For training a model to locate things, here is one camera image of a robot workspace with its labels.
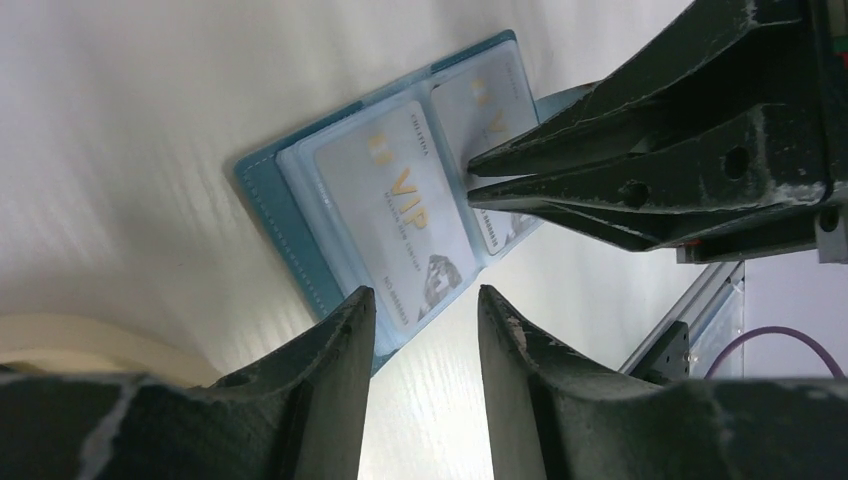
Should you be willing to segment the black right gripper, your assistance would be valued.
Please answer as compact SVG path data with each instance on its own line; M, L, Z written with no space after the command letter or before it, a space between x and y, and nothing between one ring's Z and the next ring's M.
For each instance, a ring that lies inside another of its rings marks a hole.
M625 155L634 149L661 150ZM678 246L681 263L810 249L846 263L846 2L695 1L577 102L469 170L601 160L468 200L632 252Z

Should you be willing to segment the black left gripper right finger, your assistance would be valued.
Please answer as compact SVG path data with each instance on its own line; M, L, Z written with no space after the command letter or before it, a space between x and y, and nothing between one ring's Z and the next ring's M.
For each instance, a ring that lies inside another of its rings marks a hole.
M686 380L609 369L478 295L498 479L843 479L843 379Z

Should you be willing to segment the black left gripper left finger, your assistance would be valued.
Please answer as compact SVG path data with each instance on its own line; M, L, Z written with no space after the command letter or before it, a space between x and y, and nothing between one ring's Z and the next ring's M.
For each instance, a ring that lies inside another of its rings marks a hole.
M208 387L148 374L1 376L5 479L353 479L375 294Z

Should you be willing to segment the blue leather card holder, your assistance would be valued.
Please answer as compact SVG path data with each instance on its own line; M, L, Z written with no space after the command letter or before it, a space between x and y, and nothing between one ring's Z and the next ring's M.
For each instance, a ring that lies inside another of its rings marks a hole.
M517 41L515 34L506 30L475 45L502 38ZM243 157L234 167L235 176L252 209L259 216L273 245L317 316L327 316L360 286L374 290L377 303L374 369L381 368L490 265L480 264L475 257L477 270L463 286L443 300L415 330L407 333L399 331L388 314L387 305L375 289L347 227L325 191L315 167L314 150L319 143L345 130L349 123L362 123L369 112L385 112L395 103L416 100L422 106L443 165L444 142L439 139L429 101L431 64L273 141ZM582 85L539 100L532 96L538 124L575 103L586 92L587 87Z

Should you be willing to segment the white silver card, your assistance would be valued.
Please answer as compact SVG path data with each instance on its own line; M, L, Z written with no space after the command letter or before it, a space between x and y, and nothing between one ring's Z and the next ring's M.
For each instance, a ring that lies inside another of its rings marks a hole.
M399 331L415 330L476 272L418 101L349 123L315 147L314 163Z
M499 181L469 173L469 161L538 125L519 46L513 38L491 39L431 64L429 74L450 198L477 261L491 265L537 227L527 215L467 203L469 191Z

